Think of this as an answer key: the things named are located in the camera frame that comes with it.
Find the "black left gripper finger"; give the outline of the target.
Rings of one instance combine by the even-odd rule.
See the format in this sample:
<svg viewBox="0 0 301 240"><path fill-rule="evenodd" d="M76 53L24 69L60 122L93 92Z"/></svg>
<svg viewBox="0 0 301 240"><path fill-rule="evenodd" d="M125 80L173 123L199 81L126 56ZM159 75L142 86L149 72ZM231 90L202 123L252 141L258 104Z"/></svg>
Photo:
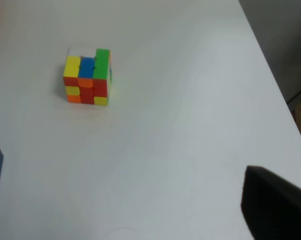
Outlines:
<svg viewBox="0 0 301 240"><path fill-rule="evenodd" d="M264 167L246 168L241 211L255 240L301 240L301 188Z"/></svg>

